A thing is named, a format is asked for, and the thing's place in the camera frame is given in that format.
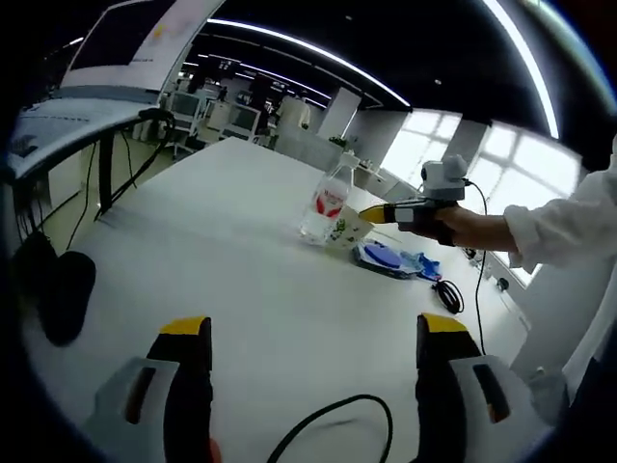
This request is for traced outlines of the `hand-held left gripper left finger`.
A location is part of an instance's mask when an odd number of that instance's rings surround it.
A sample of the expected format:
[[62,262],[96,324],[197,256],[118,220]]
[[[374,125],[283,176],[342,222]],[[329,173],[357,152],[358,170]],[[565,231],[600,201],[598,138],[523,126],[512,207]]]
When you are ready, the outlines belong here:
[[163,326],[94,399],[94,445],[111,462],[211,462],[211,319]]

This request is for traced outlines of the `person's right hand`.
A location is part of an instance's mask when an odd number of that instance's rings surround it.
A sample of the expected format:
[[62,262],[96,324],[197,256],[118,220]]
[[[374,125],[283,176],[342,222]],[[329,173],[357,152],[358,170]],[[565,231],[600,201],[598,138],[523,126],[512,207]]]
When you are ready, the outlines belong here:
[[459,206],[438,209],[435,219],[451,229],[456,246],[485,249],[486,217]]

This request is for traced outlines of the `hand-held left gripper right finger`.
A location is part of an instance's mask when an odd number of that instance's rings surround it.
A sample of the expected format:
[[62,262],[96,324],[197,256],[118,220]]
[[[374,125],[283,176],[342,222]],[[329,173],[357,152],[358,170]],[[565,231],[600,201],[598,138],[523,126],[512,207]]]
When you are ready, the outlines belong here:
[[418,462],[523,462],[551,426],[531,390],[454,318],[417,317]]

